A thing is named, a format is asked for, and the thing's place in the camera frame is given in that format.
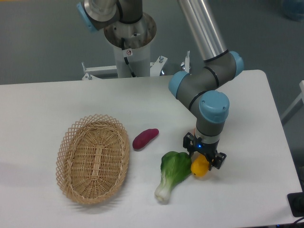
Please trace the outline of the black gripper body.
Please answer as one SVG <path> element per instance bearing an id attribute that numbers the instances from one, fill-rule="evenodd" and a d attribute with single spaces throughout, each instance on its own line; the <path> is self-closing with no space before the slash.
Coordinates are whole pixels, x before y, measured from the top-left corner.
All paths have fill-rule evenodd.
<path id="1" fill-rule="evenodd" d="M 199 134 L 198 136 L 193 135 L 191 137 L 191 157 L 194 156 L 196 152 L 204 155 L 208 161 L 213 161 L 218 157 L 219 153 L 217 146 L 219 143 L 220 135 L 216 136 L 206 136 Z"/>

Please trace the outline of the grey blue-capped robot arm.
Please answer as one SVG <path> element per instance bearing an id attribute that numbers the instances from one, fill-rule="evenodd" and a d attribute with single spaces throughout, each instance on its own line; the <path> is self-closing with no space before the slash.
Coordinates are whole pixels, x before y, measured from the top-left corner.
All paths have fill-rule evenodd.
<path id="1" fill-rule="evenodd" d="M 219 169 L 226 155 L 218 152 L 220 134 L 229 113 L 229 99 L 218 91 L 244 69 L 241 56 L 229 51 L 205 0 L 180 0 L 179 6 L 195 38 L 204 68 L 192 75 L 179 71 L 168 88 L 197 119 L 194 133 L 184 136 L 189 154 L 199 152 L 210 168 Z M 151 76 L 149 45 L 156 34 L 154 20 L 140 0 L 83 0 L 77 10 L 86 27 L 104 32 L 113 46 L 119 78 Z"/>

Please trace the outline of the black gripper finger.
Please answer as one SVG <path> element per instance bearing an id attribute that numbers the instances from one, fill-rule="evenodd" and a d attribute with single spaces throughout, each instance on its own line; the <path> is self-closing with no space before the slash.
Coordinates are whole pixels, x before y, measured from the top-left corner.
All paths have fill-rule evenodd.
<path id="1" fill-rule="evenodd" d="M 194 136 L 191 133 L 187 133 L 183 137 L 183 148 L 187 149 L 187 152 L 189 153 L 189 156 L 192 157 L 194 154 Z"/>
<path id="2" fill-rule="evenodd" d="M 224 163 L 227 155 L 222 152 L 214 151 L 210 155 L 208 155 L 208 161 L 209 161 L 209 171 L 212 170 L 212 168 L 220 169 L 222 164 Z"/>

